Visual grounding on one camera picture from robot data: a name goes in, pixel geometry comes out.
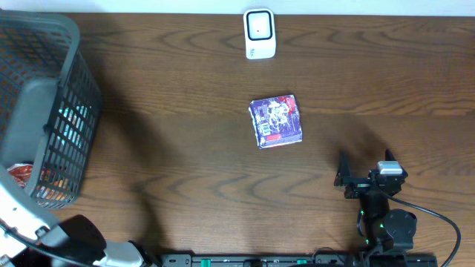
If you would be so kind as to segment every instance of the basket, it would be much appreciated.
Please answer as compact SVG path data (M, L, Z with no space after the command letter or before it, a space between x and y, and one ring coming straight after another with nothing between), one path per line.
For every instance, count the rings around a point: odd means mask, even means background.
M65 16L0 11L0 163L33 164L24 191L45 208L79 196L102 111L78 46Z

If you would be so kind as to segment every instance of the white wall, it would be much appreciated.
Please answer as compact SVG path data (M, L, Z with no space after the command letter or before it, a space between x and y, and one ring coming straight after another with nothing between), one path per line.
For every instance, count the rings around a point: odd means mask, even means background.
M243 13L475 16L475 0L0 0L5 10L50 12Z

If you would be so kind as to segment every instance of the wood grain surface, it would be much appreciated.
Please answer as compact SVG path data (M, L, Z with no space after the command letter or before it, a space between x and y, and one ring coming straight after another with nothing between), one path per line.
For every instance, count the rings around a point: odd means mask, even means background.
M242 16L69 16L105 107L81 197L60 218L84 214L157 252L356 248L338 152L366 175L391 148L409 173L397 197L453 219L452 266L475 266L475 19L276 16L276 56L249 61ZM304 141L259 150L249 103L287 93ZM413 251L442 263L454 230L411 212Z

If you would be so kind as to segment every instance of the wire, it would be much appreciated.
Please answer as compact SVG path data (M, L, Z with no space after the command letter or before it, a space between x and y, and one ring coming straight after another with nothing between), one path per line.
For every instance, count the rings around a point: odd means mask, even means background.
M319 249L317 249L317 251L315 251L315 253L312 255L312 261L315 262L315 257L320 254L320 252L322 250L330 250L330 251L333 251L334 255L336 255L338 257L338 259L344 264L344 260L340 257L340 255L336 252L335 249L333 248L330 248L330 247L321 247Z
M21 237L17 233L15 228L9 227L8 225L6 225L1 220L0 220L0 228L3 229L3 231L5 231L5 234L9 234L11 237L18 240L23 245L25 245L28 248L31 248L31 249L43 254L45 256L48 256L48 257L53 258L53 259L61 260L61 261L66 262L66 263L74 264L75 266L93 267L93 266L90 266L90 265L87 265L87 264L84 264L84 263L80 263L80 262L75 261L75 260L68 259L68 258L63 257L63 256L59 256L59 255L57 255L57 254L55 254L51 251L48 251L46 248L41 248L41 247L37 246L36 244L26 240L24 237Z
M389 194L386 194L382 189L380 189L380 187L377 184L376 184L376 187L377 187L377 189L380 190L380 192L383 194L383 196L386 197L387 199L392 200L392 201L397 202L397 203L402 204L402 205L406 205L407 207L415 208L417 210L429 213L430 215L433 215L433 216L435 216L439 219L442 219L445 222L452 225L453 229L455 229L455 232L457 233L457 241L455 242L455 246L453 247L453 250L452 250L451 254L448 256L448 258L441 265L441 267L446 267L451 262L451 260L455 257L455 254L457 253L457 251L459 250L459 247L460 247L460 240L462 239L462 235L460 234L459 226L457 226L457 224L455 224L451 219L447 218L444 215L438 214L435 211L431 211L430 209L426 209L426 208L423 208L421 206L414 205L412 203L396 199L395 197L392 197Z

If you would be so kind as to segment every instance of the black square outline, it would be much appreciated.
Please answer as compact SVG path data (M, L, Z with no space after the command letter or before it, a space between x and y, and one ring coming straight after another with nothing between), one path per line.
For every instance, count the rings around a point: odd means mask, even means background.
M269 26L270 26L270 36L269 37L267 37L267 38L258 38L258 39L251 38L251 34L249 32L249 14L253 14L253 13L267 13L269 15ZM269 39L272 38L272 17L270 15L269 11L267 11L267 10L251 11L251 12L247 13L247 15L246 15L246 22L247 22L247 37L249 38L249 40L251 40L251 41L261 41L261 40L269 40Z

